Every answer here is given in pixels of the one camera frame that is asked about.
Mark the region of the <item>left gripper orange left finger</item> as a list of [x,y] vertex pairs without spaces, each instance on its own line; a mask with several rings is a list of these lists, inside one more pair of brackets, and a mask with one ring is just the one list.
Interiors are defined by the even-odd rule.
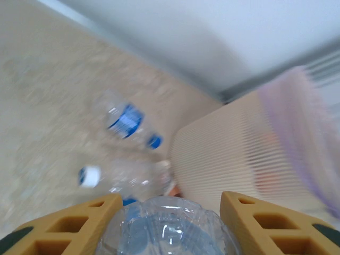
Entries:
[[1,239],[1,254],[94,254],[122,197],[109,194],[29,221]]

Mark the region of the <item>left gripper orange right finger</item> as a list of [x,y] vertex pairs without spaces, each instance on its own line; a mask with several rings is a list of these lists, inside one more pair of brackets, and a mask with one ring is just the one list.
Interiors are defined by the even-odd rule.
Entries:
[[339,254],[339,231],[333,226],[270,202],[225,191],[220,217],[243,254]]

